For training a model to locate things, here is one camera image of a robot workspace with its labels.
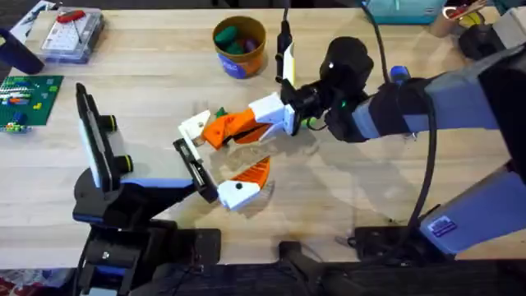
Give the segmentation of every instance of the orange cup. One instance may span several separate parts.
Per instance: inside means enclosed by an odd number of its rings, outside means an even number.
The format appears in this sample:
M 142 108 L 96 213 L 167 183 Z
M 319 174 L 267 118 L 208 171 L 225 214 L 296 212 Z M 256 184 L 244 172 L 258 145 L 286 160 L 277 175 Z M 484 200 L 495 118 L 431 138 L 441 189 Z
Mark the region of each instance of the orange cup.
M 231 25 L 238 28 L 237 39 L 253 39 L 258 43 L 257 48 L 250 53 L 230 54 L 217 46 L 214 37 Z M 266 32 L 265 27 L 259 21 L 249 16 L 231 16 L 221 21 L 214 28 L 212 41 L 224 71 L 230 76 L 239 79 L 247 78 L 261 68 L 265 52 Z

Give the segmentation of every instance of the plastic container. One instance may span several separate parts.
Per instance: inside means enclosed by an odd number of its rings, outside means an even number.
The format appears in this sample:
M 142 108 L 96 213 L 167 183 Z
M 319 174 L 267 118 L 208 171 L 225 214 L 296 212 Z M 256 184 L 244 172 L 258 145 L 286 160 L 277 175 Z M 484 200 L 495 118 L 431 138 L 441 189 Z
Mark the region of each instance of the plastic container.
M 230 54 L 223 51 L 214 41 L 214 37 L 223 29 L 235 26 L 239 31 L 240 39 L 253 39 L 257 47 L 250 53 Z M 266 32 L 265 27 L 257 20 L 248 16 L 232 16 L 221 21 L 212 34 L 215 51 L 227 74 L 234 78 L 242 79 L 254 75 L 263 63 L 265 52 Z
M 74 10 L 84 11 L 85 16 L 67 24 L 58 24 L 56 21 L 53 23 L 41 46 L 40 55 L 45 62 L 84 64 L 90 60 L 104 28 L 104 17 L 98 8 L 60 7 L 58 14 Z
M 368 0 L 378 24 L 431 24 L 446 0 Z

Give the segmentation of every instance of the blue object in cup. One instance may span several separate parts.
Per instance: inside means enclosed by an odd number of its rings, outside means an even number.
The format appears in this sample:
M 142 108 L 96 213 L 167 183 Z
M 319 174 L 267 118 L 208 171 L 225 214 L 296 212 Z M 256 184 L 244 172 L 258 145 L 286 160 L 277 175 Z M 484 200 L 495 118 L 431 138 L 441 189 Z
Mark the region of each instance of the blue object in cup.
M 30 75 L 42 71 L 44 67 L 34 53 L 4 29 L 0 29 L 0 60 Z

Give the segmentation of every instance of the orange plastic piece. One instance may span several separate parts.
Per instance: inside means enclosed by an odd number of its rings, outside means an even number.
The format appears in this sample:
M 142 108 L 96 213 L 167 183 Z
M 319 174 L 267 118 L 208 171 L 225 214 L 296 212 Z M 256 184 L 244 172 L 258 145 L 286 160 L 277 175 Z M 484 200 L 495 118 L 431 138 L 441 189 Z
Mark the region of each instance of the orange plastic piece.
M 223 145 L 223 140 L 229 136 L 233 137 L 238 144 L 257 141 L 269 126 L 266 123 L 257 123 L 252 110 L 247 109 L 241 113 L 227 114 L 217 118 L 208 127 L 205 127 L 202 136 L 218 150 Z
M 257 183 L 260 188 L 266 184 L 270 172 L 270 157 L 267 156 L 257 164 L 232 178 L 233 181 Z

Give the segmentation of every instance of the black cable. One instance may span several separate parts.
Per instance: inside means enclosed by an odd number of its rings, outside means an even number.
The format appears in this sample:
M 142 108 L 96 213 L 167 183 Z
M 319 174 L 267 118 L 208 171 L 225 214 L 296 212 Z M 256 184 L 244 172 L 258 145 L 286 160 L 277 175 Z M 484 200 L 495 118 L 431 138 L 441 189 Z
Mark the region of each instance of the black cable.
M 383 255 L 375 257 L 369 261 L 360 261 L 355 266 L 350 269 L 344 270 L 349 273 L 350 271 L 355 271 L 356 269 L 363 268 L 364 266 L 369 266 L 373 264 L 382 263 L 384 260 L 392 257 L 396 252 L 405 244 L 411 232 L 415 227 L 420 223 L 419 216 L 422 212 L 422 208 L 426 202 L 427 194 L 429 193 L 429 187 L 431 186 L 431 180 L 433 178 L 433 173 L 435 170 L 435 158 L 436 158 L 436 135 L 437 135 L 437 126 L 436 126 L 436 111 L 435 106 L 433 105 L 432 99 L 425 94 L 421 94 L 421 97 L 424 98 L 427 106 L 427 122 L 429 124 L 429 146 L 427 148 L 427 163 L 426 163 L 426 172 L 424 174 L 424 180 L 422 182 L 422 187 L 420 193 L 418 194 L 417 203 L 413 209 L 413 213 L 409 218 L 408 225 L 405 227 L 403 234 L 400 236 L 399 241 Z
M 79 262 L 76 264 L 75 272 L 73 273 L 73 287 L 72 287 L 72 295 L 77 296 L 76 293 L 76 287 L 79 284 L 79 274 L 82 271 L 84 260 L 85 260 L 85 249 L 88 247 L 88 242 L 91 240 L 91 236 L 93 235 L 93 227 L 90 226 L 90 232 L 88 233 L 88 238 L 85 240 L 84 247 L 82 248 L 81 257 L 79 258 Z
M 285 11 L 283 12 L 283 20 L 287 20 L 288 8 L 290 7 L 290 0 L 284 0 Z
M 385 50 L 384 50 L 384 42 L 381 39 L 380 29 L 378 28 L 378 24 L 376 23 L 374 17 L 372 16 L 371 12 L 365 6 L 365 4 L 361 0 L 357 0 L 360 4 L 360 7 L 362 8 L 363 12 L 366 14 L 369 21 L 372 23 L 373 28 L 375 29 L 376 34 L 376 41 L 378 43 L 378 48 L 380 49 L 380 59 L 381 59 L 381 72 L 384 76 L 384 82 L 388 83 L 390 82 L 389 75 L 387 74 L 387 62 L 385 61 Z
M 323 130 L 323 129 L 325 129 L 327 127 L 327 125 L 324 125 L 323 127 L 312 127 L 311 119 L 313 119 L 313 118 L 308 118 L 307 119 L 307 128 L 310 129 L 311 131 L 318 132 L 318 131 L 321 131 L 321 130 Z

